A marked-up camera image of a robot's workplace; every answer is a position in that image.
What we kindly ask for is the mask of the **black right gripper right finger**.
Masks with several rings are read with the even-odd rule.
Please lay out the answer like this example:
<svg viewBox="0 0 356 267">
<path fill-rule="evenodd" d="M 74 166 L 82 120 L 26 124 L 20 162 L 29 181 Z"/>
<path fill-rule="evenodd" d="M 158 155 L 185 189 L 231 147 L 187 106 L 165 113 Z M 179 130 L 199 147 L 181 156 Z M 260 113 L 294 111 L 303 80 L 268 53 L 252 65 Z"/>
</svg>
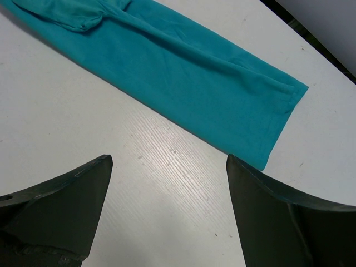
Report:
<svg viewBox="0 0 356 267">
<path fill-rule="evenodd" d="M 246 266 L 354 266 L 355 207 L 265 175 L 234 155 L 229 190 Z"/>
</svg>

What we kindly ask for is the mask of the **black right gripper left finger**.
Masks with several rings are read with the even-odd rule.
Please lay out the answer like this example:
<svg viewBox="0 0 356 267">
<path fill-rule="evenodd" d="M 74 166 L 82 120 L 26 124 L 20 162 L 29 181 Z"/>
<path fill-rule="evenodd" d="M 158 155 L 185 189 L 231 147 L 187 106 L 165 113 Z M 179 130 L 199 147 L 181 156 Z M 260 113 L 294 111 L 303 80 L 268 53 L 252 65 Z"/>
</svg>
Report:
<svg viewBox="0 0 356 267">
<path fill-rule="evenodd" d="M 81 266 L 88 258 L 113 161 L 101 155 L 1 196 L 1 266 Z"/>
</svg>

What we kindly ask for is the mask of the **teal t-shirt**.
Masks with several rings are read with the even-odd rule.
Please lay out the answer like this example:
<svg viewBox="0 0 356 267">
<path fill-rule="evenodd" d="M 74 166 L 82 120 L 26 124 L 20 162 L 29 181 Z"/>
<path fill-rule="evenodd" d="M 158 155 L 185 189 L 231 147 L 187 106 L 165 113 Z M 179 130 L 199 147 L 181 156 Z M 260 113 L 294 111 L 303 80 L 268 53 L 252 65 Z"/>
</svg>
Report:
<svg viewBox="0 0 356 267">
<path fill-rule="evenodd" d="M 307 85 L 155 1 L 3 1 L 73 62 L 256 169 Z"/>
</svg>

